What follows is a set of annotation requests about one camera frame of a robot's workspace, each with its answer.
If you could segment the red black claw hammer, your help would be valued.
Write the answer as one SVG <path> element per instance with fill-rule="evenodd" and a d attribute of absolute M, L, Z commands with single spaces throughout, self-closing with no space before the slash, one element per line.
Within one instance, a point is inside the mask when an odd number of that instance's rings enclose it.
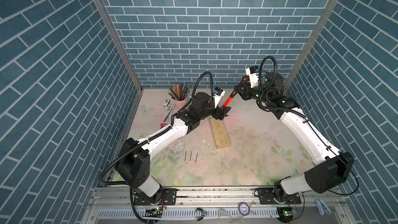
<path fill-rule="evenodd" d="M 247 75 L 244 75 L 244 76 L 242 77 L 242 79 L 247 79 L 247 85 L 244 86 L 244 87 L 241 87 L 241 88 L 239 88 L 239 89 L 234 89 L 234 87 L 233 87 L 232 93 L 230 94 L 230 96 L 228 97 L 228 99 L 225 101 L 225 103 L 224 103 L 221 107 L 226 107 L 226 106 L 228 106 L 228 104 L 229 104 L 229 103 L 232 101 L 232 99 L 235 97 L 235 93 L 234 93 L 235 90 L 245 91 L 245 90 L 248 88 L 248 86 L 249 86 L 249 84 L 250 84 L 249 77 L 248 77 Z"/>

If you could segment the light wooden nail block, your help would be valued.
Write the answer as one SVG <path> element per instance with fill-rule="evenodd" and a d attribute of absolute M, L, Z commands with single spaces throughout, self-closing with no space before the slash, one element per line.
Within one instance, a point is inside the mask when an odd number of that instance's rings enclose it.
<path fill-rule="evenodd" d="M 210 118 L 209 122 L 215 140 L 216 149 L 230 147 L 230 142 L 223 121 Z"/>

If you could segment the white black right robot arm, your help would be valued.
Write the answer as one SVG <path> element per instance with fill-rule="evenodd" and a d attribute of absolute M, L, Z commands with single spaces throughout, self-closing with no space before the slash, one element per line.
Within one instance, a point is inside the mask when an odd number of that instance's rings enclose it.
<path fill-rule="evenodd" d="M 324 193 L 343 184 L 353 174 L 354 157 L 341 152 L 329 142 L 305 116 L 298 103 L 283 91 L 283 78 L 278 73 L 266 73 L 260 83 L 260 73 L 248 69 L 234 92 L 244 100 L 255 100 L 260 109 L 273 113 L 298 138 L 313 160 L 314 167 L 274 184 L 274 198 L 285 202 L 294 194 L 314 191 Z"/>

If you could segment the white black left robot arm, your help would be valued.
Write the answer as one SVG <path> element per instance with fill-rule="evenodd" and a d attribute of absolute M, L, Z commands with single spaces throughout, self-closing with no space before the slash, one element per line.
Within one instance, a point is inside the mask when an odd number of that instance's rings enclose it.
<path fill-rule="evenodd" d="M 216 87 L 209 95 L 198 92 L 190 99 L 186 108 L 181 108 L 173 115 L 171 123 L 152 135 L 140 140 L 127 139 L 118 156 L 114 168 L 123 178 L 123 184 L 138 189 L 147 197 L 157 197 L 162 186 L 150 175 L 151 159 L 173 141 L 189 134 L 200 122 L 208 117 L 223 120 L 230 107 L 220 107 L 219 102 L 225 91 Z"/>

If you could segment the pink metal pencil bucket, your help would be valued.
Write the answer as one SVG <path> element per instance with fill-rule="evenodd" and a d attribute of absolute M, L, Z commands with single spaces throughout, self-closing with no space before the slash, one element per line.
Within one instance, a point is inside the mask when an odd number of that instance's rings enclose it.
<path fill-rule="evenodd" d="M 184 105 L 186 105 L 186 103 L 187 103 L 186 99 L 181 101 L 175 100 L 175 111 L 180 110 Z"/>

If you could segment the bundle of coloured pencils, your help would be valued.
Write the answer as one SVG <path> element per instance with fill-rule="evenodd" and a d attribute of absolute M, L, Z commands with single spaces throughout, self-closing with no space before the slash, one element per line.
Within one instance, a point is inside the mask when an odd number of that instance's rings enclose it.
<path fill-rule="evenodd" d="M 169 96 L 175 101 L 183 101 L 188 97 L 190 88 L 185 83 L 173 84 L 169 88 Z"/>

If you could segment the white blue pencil box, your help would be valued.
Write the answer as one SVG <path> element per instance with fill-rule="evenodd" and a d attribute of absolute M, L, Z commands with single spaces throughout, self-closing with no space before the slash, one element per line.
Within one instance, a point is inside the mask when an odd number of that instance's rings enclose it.
<path fill-rule="evenodd" d="M 168 124 L 171 123 L 171 119 L 172 119 L 174 108 L 175 108 L 174 104 L 169 104 L 166 107 L 166 111 L 165 111 L 164 117 L 163 117 L 163 119 L 161 121 L 161 128 L 164 128 L 165 126 L 167 126 Z"/>

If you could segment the grey blue clamp tool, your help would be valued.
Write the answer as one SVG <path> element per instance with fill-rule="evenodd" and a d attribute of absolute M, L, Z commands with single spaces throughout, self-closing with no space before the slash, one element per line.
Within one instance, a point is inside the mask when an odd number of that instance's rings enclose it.
<path fill-rule="evenodd" d="M 329 206 L 326 204 L 325 201 L 321 200 L 321 199 L 317 199 L 316 200 L 316 205 L 318 208 L 318 212 L 321 216 L 323 215 L 331 215 L 332 211 L 329 208 Z"/>

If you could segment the aluminium corner post right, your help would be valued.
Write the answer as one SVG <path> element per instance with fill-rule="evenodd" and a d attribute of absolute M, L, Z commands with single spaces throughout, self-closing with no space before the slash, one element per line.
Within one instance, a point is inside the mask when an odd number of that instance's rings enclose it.
<path fill-rule="evenodd" d="M 338 4 L 339 0 L 328 0 L 326 3 L 322 14 L 320 15 L 319 19 L 317 20 L 314 29 L 310 33 L 307 42 L 303 46 L 303 49 L 300 55 L 297 57 L 297 60 L 292 67 L 286 81 L 284 84 L 284 89 L 288 91 L 289 87 L 293 83 L 294 78 L 298 74 L 301 66 L 303 65 L 304 61 L 306 60 L 310 50 L 312 49 L 315 41 L 317 40 L 318 36 L 320 35 L 321 31 L 325 27 L 328 19 L 330 18 L 334 8 Z"/>

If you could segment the aluminium corner post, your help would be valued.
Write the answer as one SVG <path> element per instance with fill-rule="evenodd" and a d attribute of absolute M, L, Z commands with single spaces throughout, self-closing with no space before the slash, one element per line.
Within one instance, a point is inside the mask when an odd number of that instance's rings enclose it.
<path fill-rule="evenodd" d="M 127 69 L 128 73 L 130 75 L 130 78 L 132 79 L 133 84 L 137 88 L 137 91 L 139 93 L 142 93 L 143 88 L 134 72 L 134 69 L 132 68 L 132 64 L 126 54 L 125 48 L 123 47 L 121 39 L 117 33 L 117 30 L 112 22 L 112 19 L 106 9 L 106 6 L 105 6 L 103 0 L 92 0 L 92 1 L 98 11 L 98 14 L 101 17 L 106 29 L 109 32 L 109 35 L 117 49 L 118 54 L 120 55 L 120 58 L 124 64 L 125 68 Z"/>
<path fill-rule="evenodd" d="M 314 29 L 310 33 L 307 42 L 303 46 L 303 49 L 300 55 L 297 57 L 297 60 L 292 67 L 286 81 L 284 84 L 284 89 L 288 91 L 289 87 L 293 83 L 294 78 L 298 74 L 301 66 L 303 65 L 304 61 L 306 60 L 310 50 L 312 49 L 315 41 L 317 40 L 318 36 L 320 35 L 321 31 L 325 27 L 328 19 L 330 18 L 334 8 L 338 4 L 339 0 L 328 0 L 326 3 L 322 14 L 320 15 L 319 19 L 317 20 Z"/>

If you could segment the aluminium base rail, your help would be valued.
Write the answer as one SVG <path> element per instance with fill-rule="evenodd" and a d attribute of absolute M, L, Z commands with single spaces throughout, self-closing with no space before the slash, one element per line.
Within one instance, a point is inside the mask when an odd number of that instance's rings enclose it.
<path fill-rule="evenodd" d="M 293 215 L 298 207 L 315 207 L 320 200 L 339 212 L 347 205 L 343 197 L 331 192 L 296 193 L 277 201 L 271 186 L 164 187 L 155 198 L 129 187 L 99 187 L 86 215 L 91 219 L 127 218 L 138 212 L 143 219 L 157 219 L 154 212 L 158 209 L 162 220 L 192 219 L 200 208 L 208 217 L 217 218 L 237 215 L 239 205 L 247 204 L 252 218 L 279 218 Z"/>

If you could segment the aluminium corner post left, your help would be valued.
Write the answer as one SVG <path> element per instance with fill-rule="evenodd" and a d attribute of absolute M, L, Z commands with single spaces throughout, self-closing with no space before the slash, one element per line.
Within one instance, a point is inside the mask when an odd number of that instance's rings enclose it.
<path fill-rule="evenodd" d="M 103 0 L 92 0 L 92 1 L 98 11 L 98 14 L 101 17 L 106 29 L 109 32 L 109 35 L 117 49 L 118 54 L 120 55 L 120 58 L 124 64 L 125 68 L 127 69 L 128 73 L 130 75 L 130 78 L 132 79 L 133 84 L 137 88 L 137 91 L 139 93 L 142 93 L 143 88 L 134 72 L 134 69 L 132 68 L 132 64 L 126 54 L 125 48 L 123 47 L 121 39 L 117 33 L 117 30 L 112 22 L 112 19 L 106 9 L 106 6 L 105 6 Z"/>

